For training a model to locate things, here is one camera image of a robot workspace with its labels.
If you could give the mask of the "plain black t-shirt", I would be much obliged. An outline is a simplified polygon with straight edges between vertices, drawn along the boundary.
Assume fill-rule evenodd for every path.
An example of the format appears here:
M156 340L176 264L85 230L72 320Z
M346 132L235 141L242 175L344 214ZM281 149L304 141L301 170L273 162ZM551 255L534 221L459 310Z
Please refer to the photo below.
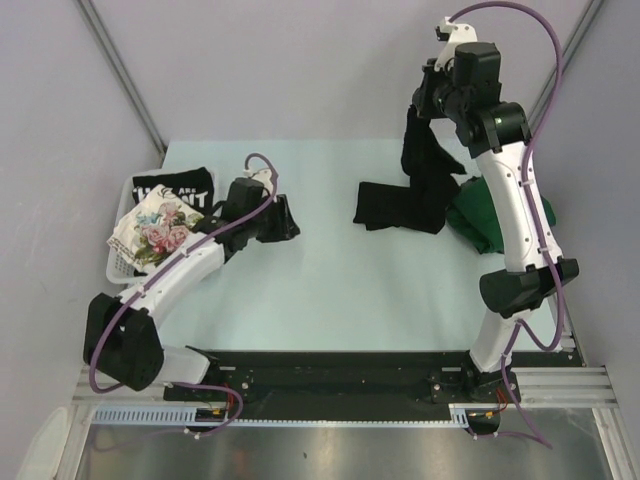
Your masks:
M360 183L353 222L368 231L397 227L437 234L460 192L454 177L466 169L440 145L430 121L415 106L408 108L406 120L401 168L409 185Z

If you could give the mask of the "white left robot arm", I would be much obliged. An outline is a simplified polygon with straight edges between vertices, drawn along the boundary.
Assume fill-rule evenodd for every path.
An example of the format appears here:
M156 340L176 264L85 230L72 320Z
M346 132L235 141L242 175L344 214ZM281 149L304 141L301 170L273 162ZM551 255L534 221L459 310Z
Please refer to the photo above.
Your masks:
M299 235L286 195L261 181L236 178L220 211L194 232L158 269L117 296L97 295L88 308L84 360L96 393L102 373L118 387L142 391L154 382L183 385L197 398L214 397L220 374L210 355L162 344L159 328L180 298L220 269L251 240L277 243Z

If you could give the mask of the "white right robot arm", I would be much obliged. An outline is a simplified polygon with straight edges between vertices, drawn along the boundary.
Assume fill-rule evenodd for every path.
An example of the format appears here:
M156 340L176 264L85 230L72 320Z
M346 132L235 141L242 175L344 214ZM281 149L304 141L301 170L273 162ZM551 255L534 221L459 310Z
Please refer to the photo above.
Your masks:
M526 113L501 98L501 55L492 43L451 39L424 67L413 102L424 118L447 118L486 181L503 238L505 267L480 278L487 307L480 333L461 367L460 389L472 401L509 391L512 336L552 294L577 277L548 224L526 148Z

